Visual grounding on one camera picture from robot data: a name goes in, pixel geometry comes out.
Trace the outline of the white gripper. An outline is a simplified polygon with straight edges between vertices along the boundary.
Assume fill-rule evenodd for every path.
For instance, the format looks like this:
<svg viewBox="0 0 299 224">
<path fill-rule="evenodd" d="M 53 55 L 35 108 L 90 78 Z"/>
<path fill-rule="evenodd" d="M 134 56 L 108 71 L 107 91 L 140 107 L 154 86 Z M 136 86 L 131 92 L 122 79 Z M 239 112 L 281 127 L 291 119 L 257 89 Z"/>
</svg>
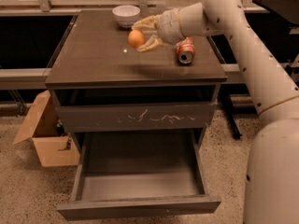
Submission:
<svg viewBox="0 0 299 224">
<path fill-rule="evenodd" d="M 151 51 L 162 46 L 164 43 L 177 44 L 185 39 L 179 24 L 178 9 L 166 10 L 161 15 L 148 16 L 136 21 L 132 25 L 133 30 L 154 31 L 157 29 L 158 35 L 152 35 L 144 45 L 136 50 L 139 52 Z"/>
</svg>

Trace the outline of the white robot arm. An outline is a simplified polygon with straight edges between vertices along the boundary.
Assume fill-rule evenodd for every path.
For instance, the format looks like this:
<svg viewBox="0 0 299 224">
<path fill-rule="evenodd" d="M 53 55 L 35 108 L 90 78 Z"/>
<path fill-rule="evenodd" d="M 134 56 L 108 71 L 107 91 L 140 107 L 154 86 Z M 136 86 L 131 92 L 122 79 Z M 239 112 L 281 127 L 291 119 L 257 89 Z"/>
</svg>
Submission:
<svg viewBox="0 0 299 224">
<path fill-rule="evenodd" d="M 243 224 L 299 224 L 299 89 L 250 27 L 241 0 L 205 0 L 137 21 L 154 35 L 138 50 L 224 35 L 262 128 L 249 152 Z"/>
</svg>

